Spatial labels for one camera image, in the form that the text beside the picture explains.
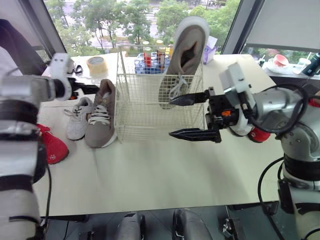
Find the white sneaker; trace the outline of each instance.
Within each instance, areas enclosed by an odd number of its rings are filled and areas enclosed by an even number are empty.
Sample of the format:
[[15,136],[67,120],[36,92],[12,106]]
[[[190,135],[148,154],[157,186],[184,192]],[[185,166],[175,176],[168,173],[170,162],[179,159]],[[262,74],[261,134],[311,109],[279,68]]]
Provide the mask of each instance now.
[[70,117],[66,129],[66,136],[70,140],[80,140],[85,136],[88,126],[88,115],[94,109],[93,102],[88,97],[82,97],[79,103],[74,105],[72,111],[64,110],[64,114]]

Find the white shoelace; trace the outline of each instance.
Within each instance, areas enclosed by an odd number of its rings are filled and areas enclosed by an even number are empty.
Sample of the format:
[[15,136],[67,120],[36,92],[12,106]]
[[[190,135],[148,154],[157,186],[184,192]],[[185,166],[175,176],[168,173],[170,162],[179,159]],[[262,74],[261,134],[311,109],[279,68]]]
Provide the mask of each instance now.
[[179,73],[179,82],[173,88],[171,88],[171,90],[169,92],[169,98],[171,100],[181,95],[181,87],[183,85],[186,85],[188,87],[187,81]]
[[101,122],[103,125],[110,124],[110,116],[105,106],[97,105],[91,114],[88,123],[94,125],[96,122]]

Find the pink object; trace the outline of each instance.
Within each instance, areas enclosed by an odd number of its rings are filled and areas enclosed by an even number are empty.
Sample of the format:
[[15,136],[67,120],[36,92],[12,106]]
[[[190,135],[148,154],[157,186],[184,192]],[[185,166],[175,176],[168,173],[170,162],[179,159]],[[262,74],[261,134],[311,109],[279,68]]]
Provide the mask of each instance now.
[[289,61],[285,56],[277,54],[273,58],[273,63],[279,67],[284,67],[289,64]]
[[150,52],[144,52],[144,64],[146,67],[150,68],[151,67],[151,53]]

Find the packing tape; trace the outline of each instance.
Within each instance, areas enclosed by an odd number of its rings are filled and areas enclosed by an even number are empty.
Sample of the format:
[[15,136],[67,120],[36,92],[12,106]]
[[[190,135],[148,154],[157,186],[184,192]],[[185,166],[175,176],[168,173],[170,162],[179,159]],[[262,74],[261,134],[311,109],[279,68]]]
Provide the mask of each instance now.
[[100,74],[108,70],[105,59],[101,56],[94,56],[86,61],[90,74]]

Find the wire basket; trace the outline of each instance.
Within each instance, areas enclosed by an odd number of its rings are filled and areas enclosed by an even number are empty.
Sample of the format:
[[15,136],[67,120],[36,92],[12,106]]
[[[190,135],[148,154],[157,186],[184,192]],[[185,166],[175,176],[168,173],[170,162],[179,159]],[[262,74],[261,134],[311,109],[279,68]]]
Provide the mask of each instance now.
[[167,139],[172,131],[204,128],[203,104],[169,104],[175,96],[203,91],[202,70],[200,64],[195,75],[139,74],[135,58],[124,57],[119,51],[115,101],[118,139],[121,142]]

